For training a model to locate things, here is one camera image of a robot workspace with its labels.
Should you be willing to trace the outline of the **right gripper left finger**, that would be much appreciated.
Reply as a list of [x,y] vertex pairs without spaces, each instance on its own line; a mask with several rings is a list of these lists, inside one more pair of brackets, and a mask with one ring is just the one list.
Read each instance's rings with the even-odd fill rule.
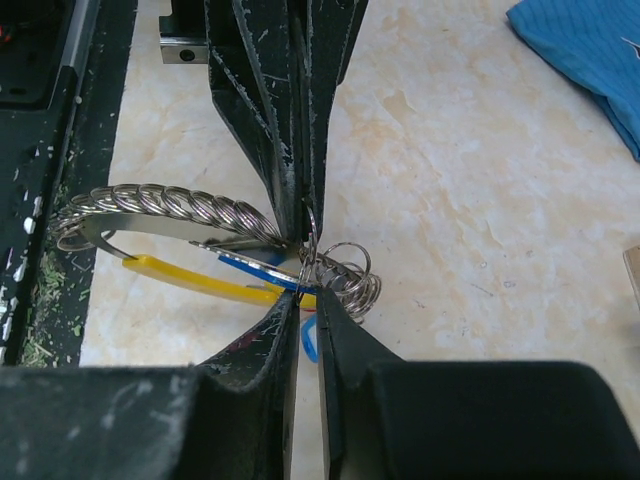
[[299,309],[183,367],[1,371],[5,479],[286,479]]

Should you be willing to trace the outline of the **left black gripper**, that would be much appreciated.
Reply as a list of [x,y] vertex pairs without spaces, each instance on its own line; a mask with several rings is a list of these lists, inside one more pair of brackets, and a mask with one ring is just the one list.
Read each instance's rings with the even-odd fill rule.
[[368,3],[299,5],[301,154],[285,1],[171,0],[171,13],[159,17],[163,63],[208,60],[214,106],[263,182],[281,235],[293,242],[309,238],[310,217],[322,231],[329,120]]

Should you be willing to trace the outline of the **blue key tag with key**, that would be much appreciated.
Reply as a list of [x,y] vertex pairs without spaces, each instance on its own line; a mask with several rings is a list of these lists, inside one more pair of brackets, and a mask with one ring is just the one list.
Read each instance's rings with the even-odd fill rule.
[[267,284],[275,285],[296,293],[316,293],[316,286],[314,284],[309,281],[302,281],[298,274],[287,272],[278,266],[211,244],[196,241],[190,241],[190,244],[215,253],[221,262],[263,280]]

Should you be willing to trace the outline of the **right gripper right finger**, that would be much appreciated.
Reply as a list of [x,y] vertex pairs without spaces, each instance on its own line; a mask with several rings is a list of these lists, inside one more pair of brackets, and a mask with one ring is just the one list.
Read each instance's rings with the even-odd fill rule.
[[635,479],[604,379],[572,361],[408,361],[317,297],[329,479]]

